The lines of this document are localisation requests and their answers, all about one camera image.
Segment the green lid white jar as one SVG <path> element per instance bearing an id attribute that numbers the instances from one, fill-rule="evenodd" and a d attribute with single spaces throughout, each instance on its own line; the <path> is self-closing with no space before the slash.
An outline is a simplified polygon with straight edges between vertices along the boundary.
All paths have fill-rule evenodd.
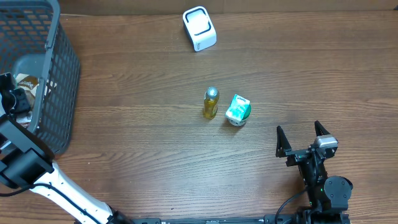
<path id="1" fill-rule="evenodd" d="M 251 114 L 251 105 L 230 107 L 226 112 L 227 120 L 233 126 L 243 126 Z"/>

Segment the teal Kleenex tissue pack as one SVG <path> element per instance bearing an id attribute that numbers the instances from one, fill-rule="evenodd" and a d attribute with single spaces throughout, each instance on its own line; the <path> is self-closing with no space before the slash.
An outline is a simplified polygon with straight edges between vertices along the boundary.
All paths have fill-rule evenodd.
<path id="1" fill-rule="evenodd" d="M 234 126 L 243 126 L 251 113 L 251 102 L 235 94 L 226 110 L 225 118 Z"/>

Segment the yellow dish soap bottle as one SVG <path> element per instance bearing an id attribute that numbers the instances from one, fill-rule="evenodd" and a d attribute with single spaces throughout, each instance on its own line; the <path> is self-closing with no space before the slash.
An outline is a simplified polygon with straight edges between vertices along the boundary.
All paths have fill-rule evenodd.
<path id="1" fill-rule="evenodd" d="M 208 119 L 213 119 L 218 111 L 218 101 L 220 93 L 214 86 L 208 87 L 204 95 L 203 115 Z"/>

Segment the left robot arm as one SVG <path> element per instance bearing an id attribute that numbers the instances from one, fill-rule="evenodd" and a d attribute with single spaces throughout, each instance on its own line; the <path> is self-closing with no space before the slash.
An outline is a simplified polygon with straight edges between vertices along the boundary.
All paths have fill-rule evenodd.
<path id="1" fill-rule="evenodd" d="M 13 189 L 1 197 L 28 190 L 42 195 L 73 216 L 77 223 L 132 223 L 121 212 L 99 201 L 74 183 L 55 162 L 54 153 L 36 135 L 13 119 L 20 102 L 10 73 L 1 75 L 1 183 Z"/>

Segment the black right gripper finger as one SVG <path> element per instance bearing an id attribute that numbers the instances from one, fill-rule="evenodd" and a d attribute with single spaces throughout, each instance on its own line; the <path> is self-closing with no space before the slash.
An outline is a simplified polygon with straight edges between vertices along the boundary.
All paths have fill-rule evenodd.
<path id="1" fill-rule="evenodd" d="M 323 127 L 323 125 L 318 120 L 314 122 L 314 126 L 317 136 L 330 135 L 330 133 Z"/>
<path id="2" fill-rule="evenodd" d="M 281 126 L 276 128 L 277 131 L 277 145 L 276 145 L 276 152 L 288 152 L 291 151 L 291 145 L 287 140 L 287 137 L 284 133 L 284 130 Z"/>

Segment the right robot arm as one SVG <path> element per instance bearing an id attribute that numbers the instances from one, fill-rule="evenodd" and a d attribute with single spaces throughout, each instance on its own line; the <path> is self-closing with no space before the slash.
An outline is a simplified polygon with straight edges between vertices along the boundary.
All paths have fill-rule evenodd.
<path id="1" fill-rule="evenodd" d="M 319 121 L 314 122 L 316 138 L 306 149 L 293 150 L 282 127 L 278 126 L 275 156 L 287 159 L 286 166 L 297 166 L 305 188 L 287 199 L 274 216 L 274 223 L 349 223 L 348 209 L 353 184 L 346 177 L 328 176 L 324 162 L 334 157 L 338 140 Z M 283 208 L 306 193 L 310 205 L 295 214 L 281 217 Z"/>

